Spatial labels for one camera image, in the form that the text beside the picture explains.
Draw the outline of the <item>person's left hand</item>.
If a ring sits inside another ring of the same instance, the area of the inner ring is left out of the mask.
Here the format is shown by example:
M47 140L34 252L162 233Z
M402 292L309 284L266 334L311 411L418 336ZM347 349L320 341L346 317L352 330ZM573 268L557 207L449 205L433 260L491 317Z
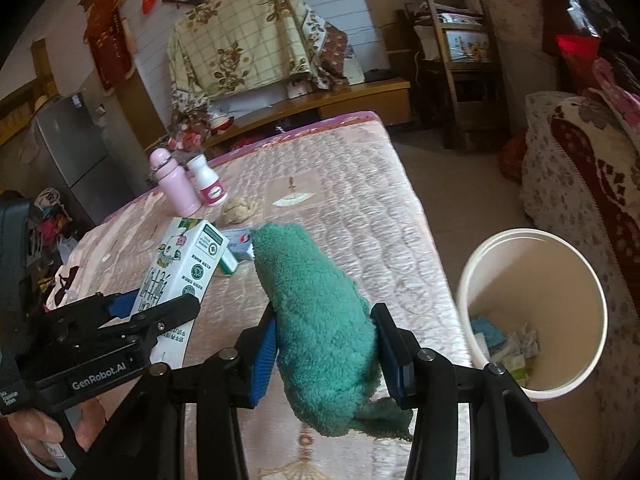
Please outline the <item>person's left hand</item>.
M106 424L106 411L98 399L81 403L79 409L81 415L75 426L76 441L88 451ZM6 416L6 420L36 468L48 477L60 478L58 466L47 448L48 444L59 444L64 439L60 425L37 410L18 411Z

